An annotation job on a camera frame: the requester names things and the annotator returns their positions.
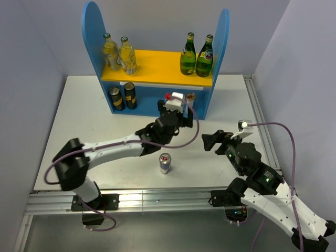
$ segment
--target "clear glass bottle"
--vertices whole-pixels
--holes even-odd
[[[103,53],[105,55],[106,63],[113,71],[118,71],[121,68],[118,45],[111,39],[109,33],[104,34],[106,42],[103,46]]]
[[[128,44],[127,37],[121,37],[122,45],[119,48],[119,56],[121,59],[121,66],[127,75],[133,75],[137,71],[137,59],[135,58],[135,51],[133,47]]]

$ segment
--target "silver can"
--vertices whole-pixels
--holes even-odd
[[[196,100],[196,95],[194,93],[187,94],[187,103],[192,107],[194,105],[194,101]]]
[[[171,169],[172,157],[168,153],[162,153],[159,161],[161,172],[164,174],[168,173]]]
[[[189,104],[191,107],[194,106],[194,101],[196,100],[196,95],[195,93],[188,93],[186,96],[187,104]],[[188,106],[184,106],[184,113],[183,116],[187,117],[188,116]]]

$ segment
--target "black can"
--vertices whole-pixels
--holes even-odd
[[[125,92],[125,100],[126,105],[129,109],[137,108],[137,97],[135,95],[135,86],[131,82],[127,82],[124,85],[124,92]]]
[[[124,101],[122,100],[120,89],[117,87],[109,88],[109,95],[112,99],[113,105],[116,110],[123,110],[125,108]]]

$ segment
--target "white table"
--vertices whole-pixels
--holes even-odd
[[[242,75],[219,75],[205,121],[200,123],[198,138],[183,149],[162,149],[143,157],[128,157],[108,162],[88,172],[100,189],[145,189],[228,186],[237,173],[225,156],[205,152],[201,134],[213,134],[218,129],[237,132],[238,120],[255,122],[250,99]],[[119,139],[153,122],[154,117],[112,114],[96,76],[69,76],[52,126],[34,190],[60,190],[59,185],[43,181],[51,160],[72,138],[81,142],[101,142]],[[185,143],[195,133],[195,127],[180,130],[171,145]],[[266,162],[257,129],[245,141],[255,144]],[[172,156],[173,170],[162,174],[159,155]],[[52,171],[49,180],[57,181]]]

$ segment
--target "can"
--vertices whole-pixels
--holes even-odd
[[[125,104],[122,100],[120,89],[117,87],[109,88],[109,95],[112,99],[112,103],[116,110],[123,110],[125,108]]]
[[[136,109],[138,104],[137,104],[137,97],[135,95],[135,86],[131,82],[127,82],[124,85],[124,92],[125,92],[125,100],[126,100],[126,105],[129,109]]]
[[[194,101],[196,100],[195,93],[188,93],[187,94],[187,103],[192,107],[194,105]]]
[[[162,153],[159,161],[161,172],[164,174],[168,173],[171,169],[172,157],[168,153]]]
[[[194,105],[194,101],[196,100],[195,93],[188,93],[186,96],[187,104],[189,104],[191,107]],[[188,106],[185,106],[184,114],[185,117],[188,116]]]

